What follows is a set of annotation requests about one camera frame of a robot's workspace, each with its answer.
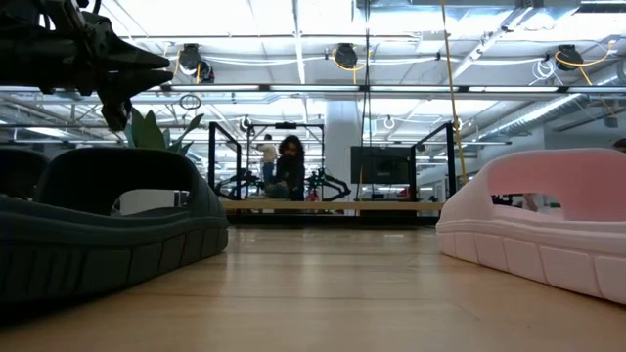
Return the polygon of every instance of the long dark hair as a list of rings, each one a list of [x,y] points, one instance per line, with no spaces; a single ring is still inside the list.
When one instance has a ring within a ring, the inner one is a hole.
[[[300,161],[304,161],[304,147],[302,146],[302,142],[300,142],[300,139],[297,138],[296,136],[293,135],[289,135],[287,136],[283,142],[281,142],[281,145],[278,147],[278,153],[280,155],[284,155],[285,154],[285,149],[287,148],[287,144],[289,143],[293,143],[295,145],[295,147],[297,148],[297,156],[296,158]]]

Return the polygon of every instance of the woman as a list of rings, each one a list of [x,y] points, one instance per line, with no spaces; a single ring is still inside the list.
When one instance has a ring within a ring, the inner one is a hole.
[[[284,182],[289,200],[304,200],[304,148],[295,136],[288,136],[278,148],[281,155],[276,163],[276,181]]]

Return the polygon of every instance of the ceiling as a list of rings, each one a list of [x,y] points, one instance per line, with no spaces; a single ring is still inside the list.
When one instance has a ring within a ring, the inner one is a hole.
[[[371,34],[371,84],[447,84],[447,50],[440,8],[410,6],[409,3],[375,2],[368,25],[362,8],[355,7],[361,1],[351,0],[103,0],[101,15],[112,21],[114,31],[122,39],[169,58],[169,69],[177,72],[173,84],[196,83],[194,77],[176,68],[178,52],[186,43],[200,44],[203,58],[215,72],[215,84],[364,84],[366,70],[358,70],[353,75],[351,71],[339,69],[333,60],[333,50],[338,43],[351,43],[364,63],[368,52],[366,26]],[[578,70],[555,69],[552,72],[554,60],[545,64],[541,60],[546,55],[553,56],[559,45],[572,44],[586,63],[604,58],[586,67],[593,77],[603,68],[618,63],[626,54],[624,11],[576,12],[576,1],[546,0],[546,8],[528,10],[516,10],[512,6],[514,1],[479,3],[483,6],[453,6],[447,13],[454,84],[583,85]],[[553,3],[564,6],[550,7]],[[514,11],[529,14],[529,19],[524,18],[512,27],[513,30],[500,30],[503,23],[510,23]],[[6,102],[6,107],[13,108],[1,115],[6,124],[57,126],[71,122],[88,126],[66,129],[71,139],[118,140],[106,128],[95,128],[104,126],[97,97],[43,96],[32,91],[0,94],[18,100],[17,105],[15,101]],[[257,123],[326,123],[333,118],[328,112],[328,101],[353,100],[359,114],[363,108],[362,94],[339,98],[332,94],[257,92],[197,94],[202,100],[201,107],[187,111],[179,105],[182,95],[145,93],[133,102],[141,112],[153,110],[163,126],[184,125],[195,114],[204,113],[202,126],[216,121],[227,131],[239,135],[238,139],[243,139],[238,125],[246,116]],[[464,134],[468,135],[536,101],[496,96],[462,99],[455,104],[467,131]],[[415,142],[440,122],[452,118],[448,97],[417,99],[408,94],[375,95],[371,105],[371,119],[375,122],[373,138],[381,141]],[[38,111],[24,106],[38,108]],[[394,122],[392,128],[384,125],[389,119]],[[180,132],[182,129],[173,129],[172,135]],[[309,154],[321,155],[321,147],[310,132],[297,130],[295,133],[308,142]],[[283,134],[278,132],[275,139]],[[6,134],[4,138],[14,137]],[[21,130],[18,137],[22,140],[62,139],[32,130]],[[202,143],[207,139],[206,130],[200,129],[188,138],[197,141],[193,153],[206,160],[207,144]],[[228,148],[218,149],[218,159],[225,163],[230,162],[227,159],[232,156],[234,153]],[[310,167],[315,167],[316,162],[311,159]]]

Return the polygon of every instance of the wooden floor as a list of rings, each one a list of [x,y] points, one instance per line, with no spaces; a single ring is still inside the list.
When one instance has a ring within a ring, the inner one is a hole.
[[[0,351],[624,352],[625,331],[623,307],[442,256],[432,230],[232,230],[226,254],[3,328]]]

